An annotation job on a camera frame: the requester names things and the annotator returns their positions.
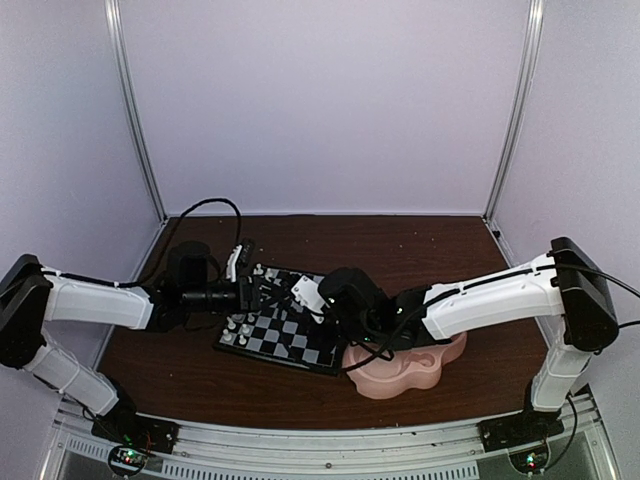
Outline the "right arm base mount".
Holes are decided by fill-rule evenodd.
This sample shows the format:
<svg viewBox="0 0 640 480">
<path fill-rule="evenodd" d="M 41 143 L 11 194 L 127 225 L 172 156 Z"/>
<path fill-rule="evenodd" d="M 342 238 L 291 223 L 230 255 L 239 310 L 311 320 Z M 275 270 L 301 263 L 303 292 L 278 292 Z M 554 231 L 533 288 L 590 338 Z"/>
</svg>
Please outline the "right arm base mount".
<svg viewBox="0 0 640 480">
<path fill-rule="evenodd" d="M 541 442 L 564 432 L 563 422 L 555 413 L 522 411 L 483 420 L 478 430 L 485 452 Z"/>
</svg>

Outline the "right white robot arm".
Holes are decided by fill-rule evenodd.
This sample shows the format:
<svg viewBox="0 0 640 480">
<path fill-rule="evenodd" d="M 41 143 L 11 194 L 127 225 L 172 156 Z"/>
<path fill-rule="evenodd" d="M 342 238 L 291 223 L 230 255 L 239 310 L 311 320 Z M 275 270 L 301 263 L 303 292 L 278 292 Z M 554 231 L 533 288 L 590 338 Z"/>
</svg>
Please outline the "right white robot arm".
<svg viewBox="0 0 640 480">
<path fill-rule="evenodd" d="M 571 239 L 493 274 L 387 296 L 365 272 L 340 268 L 315 287 L 309 310 L 332 320 L 358 346 L 342 365 L 359 394 L 391 399 L 437 385 L 444 365 L 464 350 L 470 331 L 537 316 L 562 320 L 540 371 L 513 419 L 519 440 L 535 440 L 551 424 L 590 358 L 613 343 L 618 322 L 603 272 Z"/>
</svg>

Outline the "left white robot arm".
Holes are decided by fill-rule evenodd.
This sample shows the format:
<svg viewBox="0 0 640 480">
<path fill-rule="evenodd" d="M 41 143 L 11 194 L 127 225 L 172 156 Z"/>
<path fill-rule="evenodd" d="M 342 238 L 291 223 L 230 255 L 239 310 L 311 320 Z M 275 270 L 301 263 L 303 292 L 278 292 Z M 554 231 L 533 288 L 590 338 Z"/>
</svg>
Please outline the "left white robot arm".
<svg viewBox="0 0 640 480">
<path fill-rule="evenodd" d="M 243 274 L 254 250 L 244 239 L 227 260 L 225 274 L 208 277 L 207 245 L 184 242 L 169 252 L 167 269 L 152 285 L 90 280 L 45 268 L 22 255 L 1 281 L 1 363 L 26 370 L 67 394 L 123 444 L 137 442 L 144 424 L 125 395 L 104 375 L 81 364 L 46 332 L 50 321 L 108 324 L 168 332 L 196 313 L 244 314 L 260 310 L 259 282 Z"/>
</svg>

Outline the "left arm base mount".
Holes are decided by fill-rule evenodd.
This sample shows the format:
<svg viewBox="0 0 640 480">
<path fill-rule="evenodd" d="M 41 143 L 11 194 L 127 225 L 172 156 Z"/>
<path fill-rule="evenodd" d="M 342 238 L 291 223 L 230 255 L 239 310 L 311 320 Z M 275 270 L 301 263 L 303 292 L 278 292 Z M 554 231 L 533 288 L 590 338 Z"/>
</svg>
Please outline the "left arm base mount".
<svg viewBox="0 0 640 480">
<path fill-rule="evenodd" d="M 167 420 L 135 415 L 129 419 L 93 422 L 91 434 L 138 450 L 171 454 L 178 438 L 179 425 Z"/>
</svg>

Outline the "black and white chessboard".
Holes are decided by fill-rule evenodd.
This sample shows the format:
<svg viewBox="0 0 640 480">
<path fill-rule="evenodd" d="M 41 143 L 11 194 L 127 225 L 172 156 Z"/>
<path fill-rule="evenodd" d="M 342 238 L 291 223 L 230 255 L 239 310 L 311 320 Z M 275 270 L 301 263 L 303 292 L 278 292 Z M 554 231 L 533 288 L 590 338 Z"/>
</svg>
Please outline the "black and white chessboard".
<svg viewBox="0 0 640 480">
<path fill-rule="evenodd" d="M 269 363 L 280 364 L 313 373 L 336 376 L 339 374 L 346 342 L 338 336 L 333 327 L 317 324 L 309 313 L 294 301 L 291 287 L 302 275 L 320 282 L 324 276 L 313 272 L 304 272 L 261 264 L 264 273 L 258 276 L 261 281 L 262 309 L 254 313 L 254 323 L 236 322 L 236 329 L 229 331 L 223 327 L 213 348 Z M 266 280 L 264 274 L 271 269 L 274 277 Z M 250 326 L 250 332 L 244 335 L 247 344 L 238 343 L 243 324 Z M 222 341 L 223 331 L 233 334 L 230 344 Z"/>
</svg>

